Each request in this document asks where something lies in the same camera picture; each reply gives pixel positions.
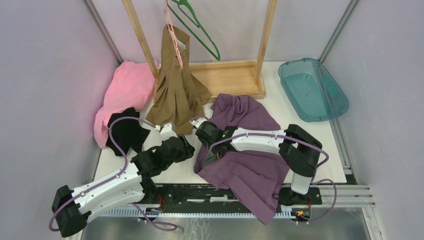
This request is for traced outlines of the tan brown pleated skirt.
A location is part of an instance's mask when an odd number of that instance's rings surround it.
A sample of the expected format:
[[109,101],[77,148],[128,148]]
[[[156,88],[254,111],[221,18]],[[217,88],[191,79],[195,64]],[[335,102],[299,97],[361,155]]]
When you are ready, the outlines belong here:
[[190,120],[205,115],[203,105],[209,102],[212,93],[190,71],[190,36],[177,27],[173,29],[179,44],[182,66],[169,27],[165,26],[162,31],[157,92],[146,119],[154,125],[174,123],[178,135],[189,135],[193,130]]

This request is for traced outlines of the purple garment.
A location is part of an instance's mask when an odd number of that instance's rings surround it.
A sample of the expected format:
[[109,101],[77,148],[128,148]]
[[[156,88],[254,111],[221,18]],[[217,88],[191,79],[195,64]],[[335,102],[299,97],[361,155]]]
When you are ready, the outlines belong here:
[[[276,131],[280,125],[266,108],[251,96],[221,93],[211,106],[210,119],[218,128],[237,126],[249,130]],[[261,151],[230,151],[212,163],[203,163],[208,149],[202,146],[193,171],[219,189],[230,189],[236,198],[263,224],[276,215],[279,193],[289,167],[280,155]]]

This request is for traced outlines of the pink thin hanger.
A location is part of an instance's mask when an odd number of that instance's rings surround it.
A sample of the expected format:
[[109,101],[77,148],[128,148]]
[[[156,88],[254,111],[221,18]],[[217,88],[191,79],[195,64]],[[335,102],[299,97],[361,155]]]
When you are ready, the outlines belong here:
[[176,53],[176,57],[179,63],[180,68],[182,69],[184,67],[184,62],[183,62],[183,57],[182,57],[182,53],[184,52],[184,50],[186,49],[186,45],[183,44],[176,35],[175,29],[174,29],[174,25],[172,23],[172,19],[171,19],[171,15],[170,15],[170,9],[169,9],[169,4],[168,4],[168,0],[165,0],[165,8],[164,8],[164,15],[165,15],[165,19],[166,19],[166,27],[167,30],[170,34],[174,49],[175,49],[175,53]]

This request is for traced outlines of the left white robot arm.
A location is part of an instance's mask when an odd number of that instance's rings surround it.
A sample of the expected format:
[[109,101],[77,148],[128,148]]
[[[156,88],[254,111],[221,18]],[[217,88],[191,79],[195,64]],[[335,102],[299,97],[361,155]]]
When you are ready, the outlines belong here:
[[192,158],[194,153],[195,148],[185,136],[170,137],[96,181],[73,189],[68,185],[58,188],[51,206],[50,230],[67,238],[110,210],[140,201],[154,202],[158,191],[152,178],[173,163]]

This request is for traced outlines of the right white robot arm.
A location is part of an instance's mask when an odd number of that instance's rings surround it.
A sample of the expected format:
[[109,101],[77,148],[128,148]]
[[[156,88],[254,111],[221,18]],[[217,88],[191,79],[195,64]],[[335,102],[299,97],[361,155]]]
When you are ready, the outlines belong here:
[[323,151],[322,144],[299,125],[290,124],[285,130],[251,130],[238,126],[220,129],[206,117],[194,118],[190,124],[195,135],[209,152],[218,157],[228,152],[257,151],[279,155],[292,170],[289,190],[273,194],[284,206],[311,206],[314,198],[309,192],[317,169],[324,164],[329,155]]

